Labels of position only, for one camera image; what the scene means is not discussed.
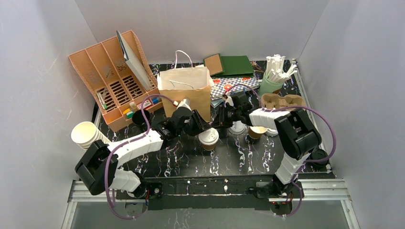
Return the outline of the kraft paper takeout bag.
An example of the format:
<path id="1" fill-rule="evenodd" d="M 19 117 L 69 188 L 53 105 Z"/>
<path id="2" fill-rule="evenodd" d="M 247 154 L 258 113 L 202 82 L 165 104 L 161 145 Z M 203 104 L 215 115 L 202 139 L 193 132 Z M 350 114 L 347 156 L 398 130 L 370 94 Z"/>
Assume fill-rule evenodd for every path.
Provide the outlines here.
<path id="1" fill-rule="evenodd" d="M 197 110 L 206 122 L 211 119 L 211 88 L 213 80 L 207 67 L 178 68 L 178 53 L 175 52 L 174 68 L 161 71 L 157 75 L 158 90 L 161 95 L 173 101 L 181 102 L 183 99 L 190 101 L 189 107 Z"/>

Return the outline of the stack of pulp cup carriers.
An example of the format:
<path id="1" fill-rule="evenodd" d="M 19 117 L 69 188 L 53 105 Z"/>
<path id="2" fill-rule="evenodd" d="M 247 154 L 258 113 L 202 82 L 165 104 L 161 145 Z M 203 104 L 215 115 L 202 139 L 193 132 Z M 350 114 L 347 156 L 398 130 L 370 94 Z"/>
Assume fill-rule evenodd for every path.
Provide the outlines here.
<path id="1" fill-rule="evenodd" d="M 280 96 L 278 94 L 266 93 L 261 96 L 261 102 L 265 108 L 270 110 L 294 105 L 306 106 L 306 102 L 301 96 L 293 94 Z"/>

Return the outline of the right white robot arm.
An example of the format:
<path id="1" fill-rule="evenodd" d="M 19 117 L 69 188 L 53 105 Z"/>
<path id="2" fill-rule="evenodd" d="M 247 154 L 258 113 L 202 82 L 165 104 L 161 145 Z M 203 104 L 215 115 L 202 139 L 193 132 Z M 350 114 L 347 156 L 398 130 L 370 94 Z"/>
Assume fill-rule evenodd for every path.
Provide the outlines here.
<path id="1" fill-rule="evenodd" d="M 305 160 L 321 143 L 321 136 L 311 122 L 306 108 L 284 107 L 281 111 L 260 108 L 249 102 L 244 92 L 223 95 L 225 102 L 219 106 L 211 126 L 215 129 L 230 128 L 237 121 L 249 127 L 276 130 L 284 156 L 273 176 L 272 193 L 288 193 L 297 179 L 297 172 Z"/>

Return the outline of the single white cup lid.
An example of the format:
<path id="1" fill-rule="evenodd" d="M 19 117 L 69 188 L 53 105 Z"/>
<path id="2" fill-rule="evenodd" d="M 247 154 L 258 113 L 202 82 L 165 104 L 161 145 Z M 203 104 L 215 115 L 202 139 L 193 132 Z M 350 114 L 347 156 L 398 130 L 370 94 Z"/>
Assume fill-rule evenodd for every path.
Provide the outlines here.
<path id="1" fill-rule="evenodd" d="M 241 121 L 233 122 L 233 125 L 228 128 L 228 131 L 233 135 L 241 135 L 245 132 L 246 125 Z"/>

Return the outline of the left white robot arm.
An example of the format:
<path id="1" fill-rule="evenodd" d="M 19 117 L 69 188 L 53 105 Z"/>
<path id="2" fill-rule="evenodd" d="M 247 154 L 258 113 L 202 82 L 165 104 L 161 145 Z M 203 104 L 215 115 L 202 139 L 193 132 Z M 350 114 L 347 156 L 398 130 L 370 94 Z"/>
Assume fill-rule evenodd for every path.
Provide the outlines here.
<path id="1" fill-rule="evenodd" d="M 172 117 L 132 138 L 109 144 L 96 140 L 75 166 L 75 172 L 92 195 L 110 189 L 135 192 L 146 182 L 139 173 L 121 169 L 122 165 L 147 153 L 160 151 L 181 134 L 196 136 L 210 128 L 197 110 L 180 107 Z"/>

